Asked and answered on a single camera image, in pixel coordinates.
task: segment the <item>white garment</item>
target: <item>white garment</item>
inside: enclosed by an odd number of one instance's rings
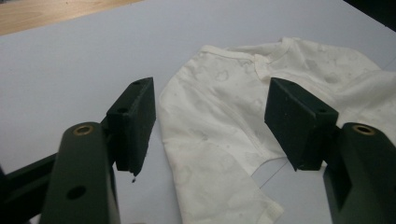
[[[396,143],[396,76],[353,49],[282,38],[256,47],[205,46],[160,99],[163,142],[184,223],[273,223],[282,208],[251,179],[285,156],[264,123],[271,77],[300,84]]]

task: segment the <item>white cloth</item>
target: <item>white cloth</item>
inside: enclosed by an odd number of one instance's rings
[[[184,223],[273,223],[282,208],[251,179],[284,153],[264,123],[271,77],[335,108],[337,122],[372,125],[396,142],[396,76],[353,49],[298,38],[256,47],[205,46],[160,99],[163,143]]]

